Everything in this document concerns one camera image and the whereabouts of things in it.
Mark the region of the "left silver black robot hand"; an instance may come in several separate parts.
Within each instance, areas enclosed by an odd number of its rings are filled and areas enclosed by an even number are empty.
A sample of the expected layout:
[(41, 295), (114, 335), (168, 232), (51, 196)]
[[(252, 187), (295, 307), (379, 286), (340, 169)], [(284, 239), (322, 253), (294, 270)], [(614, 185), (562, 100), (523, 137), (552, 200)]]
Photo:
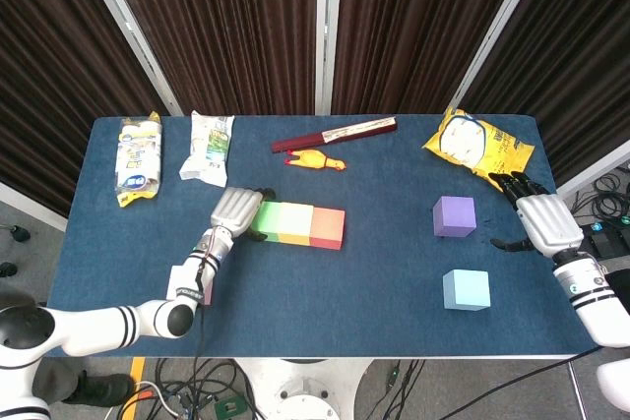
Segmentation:
[(276, 193), (271, 188), (246, 189), (227, 187), (218, 204), (211, 214), (211, 227), (221, 227), (230, 233), (234, 240), (241, 235), (256, 242), (268, 238), (258, 230), (253, 230), (251, 224), (259, 211), (261, 204), (271, 201)]

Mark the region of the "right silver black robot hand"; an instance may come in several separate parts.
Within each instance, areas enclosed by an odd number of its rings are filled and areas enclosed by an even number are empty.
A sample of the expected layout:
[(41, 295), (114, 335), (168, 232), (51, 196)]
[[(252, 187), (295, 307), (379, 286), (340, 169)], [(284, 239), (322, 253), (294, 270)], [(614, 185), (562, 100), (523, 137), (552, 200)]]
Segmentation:
[(582, 244), (584, 233), (564, 201), (523, 172), (489, 173), (521, 221), (531, 247), (547, 258), (572, 251)]

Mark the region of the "green block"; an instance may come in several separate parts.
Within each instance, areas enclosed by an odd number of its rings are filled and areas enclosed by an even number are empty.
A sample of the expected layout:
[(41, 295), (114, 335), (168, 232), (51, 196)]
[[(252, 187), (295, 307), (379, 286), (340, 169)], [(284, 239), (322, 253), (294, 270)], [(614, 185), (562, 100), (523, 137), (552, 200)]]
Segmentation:
[(264, 201), (252, 221), (251, 229), (265, 234), (266, 242), (279, 242), (281, 210), (281, 203)]

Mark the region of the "yellow block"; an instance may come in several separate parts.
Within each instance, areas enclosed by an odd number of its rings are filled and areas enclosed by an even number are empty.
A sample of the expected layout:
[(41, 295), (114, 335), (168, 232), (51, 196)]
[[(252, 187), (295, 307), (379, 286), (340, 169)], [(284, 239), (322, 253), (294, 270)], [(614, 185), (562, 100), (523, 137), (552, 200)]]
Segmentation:
[(311, 205), (281, 203), (278, 236), (281, 243), (309, 246), (314, 207)]

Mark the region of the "pink block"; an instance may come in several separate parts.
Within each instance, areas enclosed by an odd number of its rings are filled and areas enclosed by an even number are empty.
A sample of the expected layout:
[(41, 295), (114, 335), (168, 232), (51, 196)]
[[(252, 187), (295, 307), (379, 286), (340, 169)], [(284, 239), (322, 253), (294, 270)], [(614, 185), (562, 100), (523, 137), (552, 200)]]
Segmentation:
[[(187, 282), (186, 270), (183, 266), (173, 266), (170, 270), (168, 286), (166, 290), (166, 300), (173, 300), (176, 297), (176, 289), (182, 287)], [(213, 283), (210, 282), (205, 288), (204, 304), (212, 304)]]

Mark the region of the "purple cube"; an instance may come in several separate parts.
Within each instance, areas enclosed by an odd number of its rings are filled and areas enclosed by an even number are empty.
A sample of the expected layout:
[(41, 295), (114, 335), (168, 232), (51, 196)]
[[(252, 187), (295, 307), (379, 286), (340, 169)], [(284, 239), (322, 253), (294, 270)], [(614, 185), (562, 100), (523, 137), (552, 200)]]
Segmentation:
[(433, 233), (437, 237), (464, 238), (476, 230), (471, 197), (442, 196), (433, 207)]

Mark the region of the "red block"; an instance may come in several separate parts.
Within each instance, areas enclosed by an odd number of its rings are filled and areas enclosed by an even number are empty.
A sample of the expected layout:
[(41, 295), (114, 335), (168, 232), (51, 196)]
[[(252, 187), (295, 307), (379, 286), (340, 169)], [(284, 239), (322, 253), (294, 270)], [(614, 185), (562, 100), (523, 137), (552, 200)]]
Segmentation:
[(311, 218), (311, 247), (339, 251), (343, 244), (346, 213), (343, 210), (315, 207)]

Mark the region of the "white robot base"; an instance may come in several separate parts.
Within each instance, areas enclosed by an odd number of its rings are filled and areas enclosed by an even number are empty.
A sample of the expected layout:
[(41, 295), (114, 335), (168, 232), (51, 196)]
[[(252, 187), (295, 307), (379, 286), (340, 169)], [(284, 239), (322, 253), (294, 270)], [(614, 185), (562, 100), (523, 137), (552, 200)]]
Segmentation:
[(356, 394), (373, 361), (238, 358), (266, 420), (354, 420)]

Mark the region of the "light blue cube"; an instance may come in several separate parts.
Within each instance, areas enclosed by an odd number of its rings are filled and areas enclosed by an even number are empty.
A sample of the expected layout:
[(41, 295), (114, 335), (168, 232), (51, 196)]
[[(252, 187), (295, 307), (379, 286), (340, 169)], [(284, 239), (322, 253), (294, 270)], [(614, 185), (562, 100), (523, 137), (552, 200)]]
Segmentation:
[(442, 276), (447, 310), (479, 311), (491, 306), (489, 277), (483, 270), (450, 270)]

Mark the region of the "black power box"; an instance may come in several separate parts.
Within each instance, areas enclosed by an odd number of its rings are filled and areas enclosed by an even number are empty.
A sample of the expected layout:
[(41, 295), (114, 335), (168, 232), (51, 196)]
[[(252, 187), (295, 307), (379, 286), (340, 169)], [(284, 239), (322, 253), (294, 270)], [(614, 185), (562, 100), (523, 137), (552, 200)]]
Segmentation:
[(596, 221), (581, 225), (584, 240), (580, 250), (599, 261), (630, 256), (630, 218)]

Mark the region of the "white green snack package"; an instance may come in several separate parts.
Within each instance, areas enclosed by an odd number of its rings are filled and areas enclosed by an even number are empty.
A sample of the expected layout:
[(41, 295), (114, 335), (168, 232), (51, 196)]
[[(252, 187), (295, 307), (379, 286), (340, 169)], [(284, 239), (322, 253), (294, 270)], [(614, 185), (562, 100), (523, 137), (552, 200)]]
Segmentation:
[(179, 170), (182, 180), (198, 179), (206, 184), (226, 186), (234, 119), (234, 116), (191, 113), (190, 154)]

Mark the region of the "yellow rubber chicken toy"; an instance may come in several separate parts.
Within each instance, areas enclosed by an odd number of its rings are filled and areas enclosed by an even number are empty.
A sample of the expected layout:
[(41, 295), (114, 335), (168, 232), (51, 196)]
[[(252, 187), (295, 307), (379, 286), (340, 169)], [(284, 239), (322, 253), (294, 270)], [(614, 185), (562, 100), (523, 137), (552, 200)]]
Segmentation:
[(336, 171), (345, 171), (347, 165), (340, 159), (326, 156), (320, 150), (289, 150), (285, 165), (303, 167), (308, 169), (330, 168)]

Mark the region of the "yellow white snack bag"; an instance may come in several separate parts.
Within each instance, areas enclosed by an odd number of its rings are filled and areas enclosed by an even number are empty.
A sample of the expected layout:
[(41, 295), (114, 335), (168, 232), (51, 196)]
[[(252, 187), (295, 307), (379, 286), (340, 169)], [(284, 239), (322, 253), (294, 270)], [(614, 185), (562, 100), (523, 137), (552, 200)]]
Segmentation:
[(118, 206), (158, 194), (161, 176), (162, 126), (159, 115), (126, 117), (121, 121), (115, 160), (115, 192)]

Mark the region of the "dark red folded fan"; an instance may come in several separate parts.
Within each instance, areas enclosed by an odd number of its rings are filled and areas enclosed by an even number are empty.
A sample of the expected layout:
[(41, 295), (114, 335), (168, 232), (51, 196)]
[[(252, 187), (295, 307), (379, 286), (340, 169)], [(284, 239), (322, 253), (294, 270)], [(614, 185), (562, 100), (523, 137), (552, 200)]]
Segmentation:
[(271, 145), (273, 153), (289, 150), (304, 150), (328, 144), (346, 142), (394, 132), (398, 129), (395, 117), (386, 117), (341, 128), (275, 141)]

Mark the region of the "blue felt table cloth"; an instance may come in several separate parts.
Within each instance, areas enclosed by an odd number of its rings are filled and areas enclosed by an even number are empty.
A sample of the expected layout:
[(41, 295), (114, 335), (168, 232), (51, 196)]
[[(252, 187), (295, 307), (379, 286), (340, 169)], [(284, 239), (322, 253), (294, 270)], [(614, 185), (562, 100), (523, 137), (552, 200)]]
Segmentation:
[[(422, 146), (437, 115), (400, 115), (392, 133), (325, 147), (346, 170), (285, 165), (274, 141), (338, 128), (348, 116), (239, 116), (228, 182), (271, 188), (281, 202), (346, 213), (339, 251), (239, 238), (215, 279), (212, 306), (184, 337), (139, 339), (125, 354), (176, 357), (342, 357), (577, 354), (591, 338), (535, 252), (492, 245), (525, 237), (504, 196), (466, 168)], [(81, 311), (162, 298), (221, 197), (219, 187), (182, 180), (191, 124), (162, 121), (162, 178), (155, 198), (126, 208), (115, 197), (119, 118), (94, 121), (48, 298)], [(476, 230), (433, 233), (442, 196), (474, 200)], [(447, 310), (442, 276), (488, 273), (491, 306)]]

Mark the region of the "brown pleated curtain panel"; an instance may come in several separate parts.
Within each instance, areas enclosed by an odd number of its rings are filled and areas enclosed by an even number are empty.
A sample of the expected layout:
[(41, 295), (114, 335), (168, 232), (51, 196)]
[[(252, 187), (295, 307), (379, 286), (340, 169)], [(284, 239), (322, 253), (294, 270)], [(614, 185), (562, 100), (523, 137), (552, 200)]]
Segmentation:
[(184, 114), (315, 110), (316, 0), (127, 0)]
[(95, 119), (167, 110), (103, 0), (0, 0), (0, 181), (68, 215)]
[(566, 183), (630, 140), (630, 0), (521, 0), (460, 106), (534, 117)]
[(340, 0), (332, 114), (441, 113), (503, 0)]

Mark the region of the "green circuit board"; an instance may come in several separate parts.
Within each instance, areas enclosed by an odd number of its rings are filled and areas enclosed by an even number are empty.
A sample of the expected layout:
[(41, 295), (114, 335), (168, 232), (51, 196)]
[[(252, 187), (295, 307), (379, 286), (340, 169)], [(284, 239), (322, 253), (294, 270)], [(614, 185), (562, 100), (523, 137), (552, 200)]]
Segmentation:
[(241, 396), (233, 396), (219, 400), (215, 404), (215, 414), (217, 420), (230, 420), (241, 415), (248, 410), (245, 399)]

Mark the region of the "black shoe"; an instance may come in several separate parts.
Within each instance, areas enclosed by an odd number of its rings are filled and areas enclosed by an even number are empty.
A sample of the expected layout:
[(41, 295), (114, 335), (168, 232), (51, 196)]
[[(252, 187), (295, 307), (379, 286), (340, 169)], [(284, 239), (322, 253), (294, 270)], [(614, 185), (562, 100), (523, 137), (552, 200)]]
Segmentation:
[(124, 404), (133, 395), (134, 388), (133, 379), (129, 375), (89, 376), (86, 371), (82, 371), (75, 390), (62, 402), (115, 407)]

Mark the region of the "white partition floor rail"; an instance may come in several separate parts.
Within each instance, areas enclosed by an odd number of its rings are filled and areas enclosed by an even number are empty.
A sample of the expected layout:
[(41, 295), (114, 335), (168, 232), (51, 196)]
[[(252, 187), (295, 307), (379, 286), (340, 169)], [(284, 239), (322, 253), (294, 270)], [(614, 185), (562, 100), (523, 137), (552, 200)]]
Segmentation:
[(613, 168), (616, 168), (628, 160), (630, 160), (630, 140), (626, 141), (624, 144), (569, 179), (566, 183), (559, 186), (557, 188), (557, 194), (562, 199), (567, 199), (587, 184), (594, 182), (603, 174), (611, 171)]
[(68, 219), (29, 198), (0, 181), (0, 202), (13, 207), (61, 232), (65, 232)]

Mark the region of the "white table frame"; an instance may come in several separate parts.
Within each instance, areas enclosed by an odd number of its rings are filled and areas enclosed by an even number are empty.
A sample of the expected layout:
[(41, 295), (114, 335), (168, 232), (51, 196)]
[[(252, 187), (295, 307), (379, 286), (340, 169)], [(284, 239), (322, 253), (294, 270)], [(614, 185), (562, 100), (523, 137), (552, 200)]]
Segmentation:
[(319, 362), (324, 360), (334, 361), (355, 361), (355, 360), (410, 360), (410, 359), (428, 359), (428, 360), (473, 360), (473, 361), (489, 361), (489, 360), (509, 360), (509, 361), (564, 361), (577, 356), (577, 354), (538, 354), (538, 355), (455, 355), (455, 356), (431, 356), (431, 355), (411, 355), (411, 356), (343, 356), (343, 357), (327, 357), (327, 358), (282, 358), (291, 361)]

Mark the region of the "white partition frame post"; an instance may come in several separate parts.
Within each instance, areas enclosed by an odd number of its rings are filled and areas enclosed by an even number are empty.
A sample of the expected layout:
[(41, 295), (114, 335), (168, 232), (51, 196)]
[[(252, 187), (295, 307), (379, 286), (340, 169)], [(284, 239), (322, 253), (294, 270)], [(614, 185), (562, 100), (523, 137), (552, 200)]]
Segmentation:
[(470, 65), (444, 111), (445, 115), (453, 113), (459, 108), (520, 2), (521, 0), (503, 0), (501, 2)]
[(183, 116), (175, 94), (127, 0), (103, 0), (124, 38), (171, 116)]
[(316, 0), (314, 113), (330, 115), (341, 0)]

